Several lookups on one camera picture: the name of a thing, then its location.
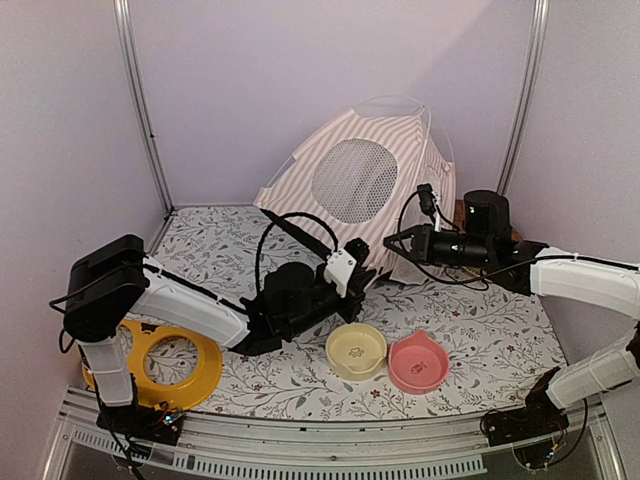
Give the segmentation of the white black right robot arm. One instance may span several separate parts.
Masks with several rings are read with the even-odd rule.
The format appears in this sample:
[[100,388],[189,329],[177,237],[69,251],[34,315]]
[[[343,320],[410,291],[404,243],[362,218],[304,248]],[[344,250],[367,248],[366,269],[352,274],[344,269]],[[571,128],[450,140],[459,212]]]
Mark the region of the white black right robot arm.
[[428,185],[410,196],[428,223],[397,224],[383,244],[437,281],[429,267],[469,267],[481,279],[523,296],[571,303],[582,312],[609,313],[631,327],[588,356],[541,375],[517,415],[517,427],[537,436],[562,411],[594,394],[613,391],[639,377],[639,266],[578,252],[542,241],[513,237],[510,204],[491,190],[463,199],[463,226],[455,228],[441,212]]

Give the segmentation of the pink striped pet tent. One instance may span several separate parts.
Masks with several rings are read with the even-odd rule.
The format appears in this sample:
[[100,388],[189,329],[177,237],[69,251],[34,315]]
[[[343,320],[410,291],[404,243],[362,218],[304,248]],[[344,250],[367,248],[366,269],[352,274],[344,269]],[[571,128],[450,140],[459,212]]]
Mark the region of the pink striped pet tent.
[[438,147],[431,127],[424,105],[394,116],[349,109],[303,142],[254,204],[279,216],[295,213],[293,224],[327,245],[360,237],[370,247],[367,267],[405,285],[424,284],[427,276],[383,240],[428,222],[413,195],[422,184],[432,187],[444,216],[454,216],[451,149]]

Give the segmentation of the white tent pole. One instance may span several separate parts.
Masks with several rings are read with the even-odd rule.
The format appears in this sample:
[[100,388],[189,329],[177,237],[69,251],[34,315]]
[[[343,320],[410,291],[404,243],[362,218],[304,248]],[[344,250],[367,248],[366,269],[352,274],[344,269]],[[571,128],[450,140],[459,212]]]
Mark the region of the white tent pole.
[[424,103],[404,95],[374,97],[347,108],[305,139],[278,168],[267,192],[295,166],[294,185],[310,179],[313,193],[392,193],[429,183],[442,196],[456,194],[451,140]]

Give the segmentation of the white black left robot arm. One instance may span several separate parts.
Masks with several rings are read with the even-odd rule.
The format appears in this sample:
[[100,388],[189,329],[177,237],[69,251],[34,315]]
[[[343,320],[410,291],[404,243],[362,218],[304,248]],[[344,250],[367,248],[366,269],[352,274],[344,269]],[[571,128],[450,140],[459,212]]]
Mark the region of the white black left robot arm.
[[70,271],[63,327],[83,352],[111,419],[128,434],[148,426],[137,385],[116,343],[129,313],[201,334],[246,356],[271,353],[332,315],[351,323],[375,272],[365,268],[360,238],[316,268],[289,262],[266,275],[252,300],[233,303],[168,270],[128,234],[77,260]]

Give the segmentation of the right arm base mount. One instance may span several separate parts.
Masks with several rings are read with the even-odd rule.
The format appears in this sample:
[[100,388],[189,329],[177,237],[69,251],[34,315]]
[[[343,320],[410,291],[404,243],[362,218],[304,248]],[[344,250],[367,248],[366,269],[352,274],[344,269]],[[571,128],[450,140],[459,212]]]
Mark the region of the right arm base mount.
[[480,430],[490,446],[503,445],[560,432],[569,426],[562,408],[556,407],[546,394],[555,367],[544,373],[524,399],[524,406],[511,410],[490,410],[480,420]]

